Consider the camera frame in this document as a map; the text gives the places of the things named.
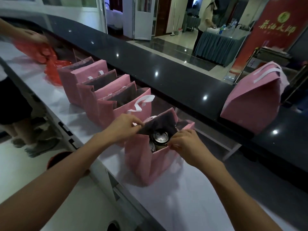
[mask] white countertop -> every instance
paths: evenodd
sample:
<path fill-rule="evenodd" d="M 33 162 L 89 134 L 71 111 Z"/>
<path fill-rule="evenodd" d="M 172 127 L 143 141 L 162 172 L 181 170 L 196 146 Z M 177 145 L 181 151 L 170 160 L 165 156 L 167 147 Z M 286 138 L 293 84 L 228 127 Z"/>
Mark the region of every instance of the white countertop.
<path fill-rule="evenodd" d="M 0 57 L 82 143 L 102 130 L 83 109 L 69 103 L 62 87 L 45 80 L 45 65 L 35 63 L 10 43 L 0 42 L 0 49 Z M 234 230 L 209 180 L 180 157 L 148 187 L 140 186 L 125 166 L 124 149 L 113 145 L 98 160 L 167 231 Z"/>

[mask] pink gift bag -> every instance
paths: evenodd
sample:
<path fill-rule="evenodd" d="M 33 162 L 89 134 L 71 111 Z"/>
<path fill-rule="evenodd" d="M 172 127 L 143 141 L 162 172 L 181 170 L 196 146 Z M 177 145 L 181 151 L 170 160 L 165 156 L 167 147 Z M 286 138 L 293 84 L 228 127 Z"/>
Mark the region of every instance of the pink gift bag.
<path fill-rule="evenodd" d="M 58 69 L 58 73 L 69 102 L 79 105 L 80 107 L 82 107 L 82 102 L 78 93 L 77 84 L 107 72 L 108 68 L 106 61 L 99 60 L 94 62 L 91 57 L 73 65 Z"/>
<path fill-rule="evenodd" d="M 116 70 L 112 70 L 86 82 L 77 84 L 82 105 L 88 118 L 100 125 L 97 100 L 113 94 L 130 84 L 130 77 L 124 74 L 117 77 Z"/>
<path fill-rule="evenodd" d="M 181 129 L 193 129 L 195 123 L 179 121 L 173 108 L 147 121 L 137 134 L 125 142 L 125 163 L 145 184 L 152 184 L 178 156 L 176 151 L 165 147 L 152 152 L 149 146 L 150 135 L 157 129 L 164 129 L 171 138 Z"/>
<path fill-rule="evenodd" d="M 122 113 L 131 113 L 141 121 L 151 116 L 154 95 L 148 87 L 137 89 L 135 82 L 97 101 L 99 121 L 103 128 Z"/>
<path fill-rule="evenodd" d="M 280 96 L 287 85 L 281 67 L 269 62 L 239 81 L 220 116 L 258 134 L 277 116 Z"/>

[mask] door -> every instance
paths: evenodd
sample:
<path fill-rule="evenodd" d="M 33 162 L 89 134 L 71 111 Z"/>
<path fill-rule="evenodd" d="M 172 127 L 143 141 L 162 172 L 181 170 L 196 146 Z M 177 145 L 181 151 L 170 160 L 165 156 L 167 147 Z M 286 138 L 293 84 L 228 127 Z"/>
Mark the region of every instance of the door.
<path fill-rule="evenodd" d="M 155 36 L 166 34 L 171 0 L 158 0 Z"/>
<path fill-rule="evenodd" d="M 136 40 L 151 40 L 155 0 L 134 0 L 134 31 Z"/>

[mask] water bottle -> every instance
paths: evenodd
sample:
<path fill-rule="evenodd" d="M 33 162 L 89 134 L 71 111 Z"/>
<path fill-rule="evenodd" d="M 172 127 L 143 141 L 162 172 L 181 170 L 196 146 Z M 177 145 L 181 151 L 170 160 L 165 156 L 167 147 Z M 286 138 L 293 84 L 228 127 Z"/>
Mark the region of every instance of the water bottle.
<path fill-rule="evenodd" d="M 219 30 L 219 33 L 218 33 L 219 35 L 222 34 L 222 32 L 224 31 L 225 27 L 226 27 L 225 24 L 221 26 L 221 28 L 220 28 L 220 30 Z"/>

